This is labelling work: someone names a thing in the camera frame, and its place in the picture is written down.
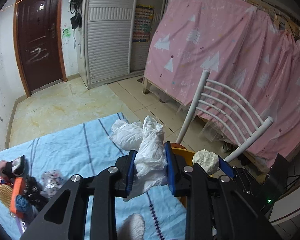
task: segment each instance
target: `chair backrest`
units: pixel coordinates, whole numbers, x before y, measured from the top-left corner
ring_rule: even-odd
[[[204,70],[202,72],[197,90],[194,94],[194,99],[192,100],[192,103],[190,105],[186,119],[182,125],[182,128],[180,130],[180,133],[179,133],[179,136],[178,136],[178,139],[176,142],[180,143],[182,141],[184,135],[186,134],[186,131],[189,128],[189,125],[190,125],[192,119],[195,116],[196,110],[201,111],[207,115],[210,115],[217,121],[219,121],[229,131],[229,133],[233,137],[235,143],[239,146],[236,150],[234,150],[234,152],[232,152],[229,156],[227,156],[225,158],[225,161],[230,162],[234,158],[239,156],[242,152],[244,152],[248,147],[250,147],[272,125],[273,120],[271,117],[268,116],[267,119],[265,121],[263,121],[261,119],[260,115],[257,113],[257,111],[253,108],[253,106],[238,91],[234,90],[233,88],[231,88],[225,84],[208,79],[209,75],[210,75],[210,72],[207,70]],[[243,101],[245,103],[245,106],[241,105],[236,99],[231,97],[229,94],[224,93],[220,90],[217,90],[217,89],[207,85],[207,82],[209,84],[213,84],[215,86],[223,88],[226,91],[231,92],[229,94],[235,94],[236,96],[238,96],[240,98],[241,101]],[[220,95],[222,97],[217,98],[208,93],[204,93],[204,92],[202,92],[204,89],[214,92],[214,93],[217,93],[218,95]],[[242,116],[240,116],[238,111],[235,110],[233,107],[231,107],[228,103],[226,103],[221,98],[229,99],[237,106],[236,107],[237,109],[242,110],[242,112],[247,116],[247,120],[249,120],[249,122],[251,124],[250,126],[252,126],[254,128],[254,131],[251,131],[251,129],[249,128],[249,125],[247,125],[247,123],[244,121]],[[238,120],[242,124],[242,127],[244,127],[244,129],[247,131],[247,133],[238,126],[238,124],[234,121],[234,119],[229,114],[227,114],[224,110],[220,109],[219,107],[215,106],[214,104],[207,102],[206,99],[211,99],[214,102],[218,102],[218,103],[222,104],[224,107],[228,108],[238,118]],[[232,131],[232,129],[226,124],[226,122],[224,122],[221,118],[219,118],[217,115],[211,113],[210,111],[202,109],[199,106],[199,104],[209,106],[210,109],[214,109],[217,112],[223,114],[233,124],[234,128],[237,130],[240,137],[242,138],[243,143],[240,143],[237,136]],[[254,121],[254,119],[252,118],[252,116],[249,114],[248,111],[252,112],[252,114],[255,115],[259,124],[256,124],[256,122]]]

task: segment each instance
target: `poster on wall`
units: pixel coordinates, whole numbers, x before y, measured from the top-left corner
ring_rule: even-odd
[[[136,7],[134,28],[133,28],[133,42],[149,42],[151,25],[154,15],[154,8],[152,6],[138,4]]]

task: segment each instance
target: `wall skirting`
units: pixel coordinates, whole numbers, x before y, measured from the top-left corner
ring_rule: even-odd
[[[79,74],[79,73],[70,75],[70,76],[67,77],[67,79],[68,79],[68,81],[70,81],[70,80],[75,79],[75,78],[77,78],[77,77],[80,77],[80,74]]]
[[[10,120],[9,120],[9,124],[8,124],[8,129],[7,129],[6,144],[5,144],[5,147],[4,147],[5,149],[9,148],[12,122],[13,122],[14,114],[16,113],[17,105],[25,99],[27,99],[27,95],[23,95],[23,96],[17,98],[17,100],[14,102],[13,109],[12,109],[11,116],[10,116]]]

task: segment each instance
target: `white yarn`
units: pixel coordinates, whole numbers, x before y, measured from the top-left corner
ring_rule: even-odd
[[[145,234],[145,221],[139,214],[127,217],[118,230],[118,240],[143,240]]]

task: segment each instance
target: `tiled floor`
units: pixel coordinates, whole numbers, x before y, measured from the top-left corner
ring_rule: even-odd
[[[154,117],[164,127],[165,141],[175,142],[185,114],[178,106],[162,103],[153,93],[144,95],[141,77],[130,78],[87,90],[81,78],[62,82],[33,94],[18,104],[14,116],[10,147],[96,118],[123,112],[130,122]],[[204,126],[194,119],[182,145],[197,152],[206,149],[220,154],[222,142],[210,142],[200,135]],[[235,159],[231,165],[241,167]]]
[[[41,90],[18,104],[10,147],[117,112],[138,117],[107,86],[88,90],[81,78]]]

